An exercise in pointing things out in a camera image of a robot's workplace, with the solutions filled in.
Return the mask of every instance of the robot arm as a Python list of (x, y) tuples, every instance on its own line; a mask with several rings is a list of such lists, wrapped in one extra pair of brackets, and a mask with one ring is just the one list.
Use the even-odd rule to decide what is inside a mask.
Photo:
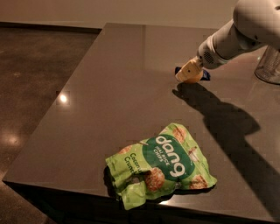
[(195, 71), (201, 74), (202, 67), (215, 69), (264, 45), (280, 50), (280, 0), (240, 0), (233, 19), (199, 46), (197, 57), (187, 62), (176, 78), (190, 80), (199, 75)]

